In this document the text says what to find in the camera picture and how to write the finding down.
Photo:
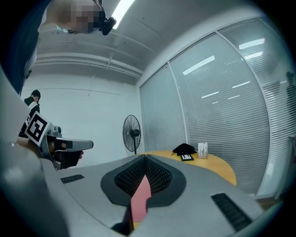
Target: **white wall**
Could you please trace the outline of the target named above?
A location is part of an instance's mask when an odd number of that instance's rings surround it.
[[[63,137],[94,142],[94,148],[85,151],[79,167],[133,154],[125,148],[122,127],[130,114],[138,118],[142,127],[140,99],[134,85],[121,82],[122,74],[106,69],[68,65],[63,71],[53,65],[42,67],[34,70],[37,73],[26,81],[21,97],[26,98],[38,89],[40,113],[62,128]],[[144,141],[137,151],[144,151]]]
[[[176,55],[187,46],[204,37],[205,35],[221,28],[230,25],[240,20],[264,16],[264,13],[258,8],[244,4],[234,8],[225,10],[219,14],[208,17],[206,20],[199,22],[194,27],[181,34],[172,41],[155,59],[146,67],[143,75],[136,83],[140,87],[149,77],[155,73],[162,65],[170,58]]]

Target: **card holder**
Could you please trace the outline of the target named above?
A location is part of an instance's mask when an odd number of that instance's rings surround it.
[[[192,155],[181,155],[181,161],[194,161]]]

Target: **ceiling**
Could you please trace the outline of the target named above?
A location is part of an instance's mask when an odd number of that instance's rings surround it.
[[[178,35],[198,22],[232,7],[233,0],[135,0],[119,27],[109,35],[67,34],[43,25],[36,66],[91,65],[141,77],[153,60]],[[119,0],[103,0],[110,17]]]

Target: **small box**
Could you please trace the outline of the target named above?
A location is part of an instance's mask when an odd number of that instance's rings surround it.
[[[181,161],[194,161],[192,155],[181,155]]]
[[[198,158],[207,158],[208,143],[198,143]]]

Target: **ceiling light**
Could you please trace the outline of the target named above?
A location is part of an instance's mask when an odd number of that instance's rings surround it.
[[[244,50],[246,48],[252,47],[252,46],[256,46],[259,44],[264,44],[265,42],[265,38],[263,39],[257,39],[257,40],[253,40],[244,44],[239,45],[240,50]]]
[[[247,82],[245,82],[245,83],[242,83],[242,84],[240,84],[240,85],[234,86],[234,87],[232,87],[232,89],[233,89],[233,88],[240,87],[240,86],[243,86],[243,85],[246,85],[246,84],[248,84],[248,83],[250,83],[250,81],[247,81]]]
[[[209,63],[209,62],[211,62],[211,61],[213,61],[213,60],[215,60],[215,57],[214,57],[214,56],[208,57],[207,59],[205,59],[205,60],[199,62],[198,64],[195,64],[195,65],[192,66],[191,68],[189,68],[189,69],[187,69],[186,71],[184,71],[183,74],[184,74],[184,75],[187,75],[188,73],[190,73],[190,72],[192,72],[192,71],[194,71],[194,70],[200,68],[201,66],[203,66],[203,65],[205,65],[205,64],[207,64],[207,63]]]
[[[115,8],[115,11],[112,14],[112,17],[115,18],[116,24],[113,26],[113,29],[117,29],[119,23],[124,17],[125,13],[129,9],[129,7],[133,4],[135,0],[120,0],[119,4]]]
[[[214,94],[218,94],[218,93],[219,93],[219,91],[214,92],[214,93],[212,93],[212,94],[205,95],[205,96],[202,97],[202,99],[203,99],[203,98],[206,98],[206,97],[208,97],[208,96],[214,95]]]
[[[233,99],[233,98],[236,98],[236,97],[239,97],[239,96],[241,96],[241,95],[237,95],[237,96],[234,96],[234,97],[230,97],[230,98],[228,98],[228,100]]]
[[[258,52],[258,53],[254,53],[254,54],[249,54],[247,56],[245,56],[245,59],[249,60],[251,58],[254,58],[254,57],[259,57],[263,54],[263,52]]]

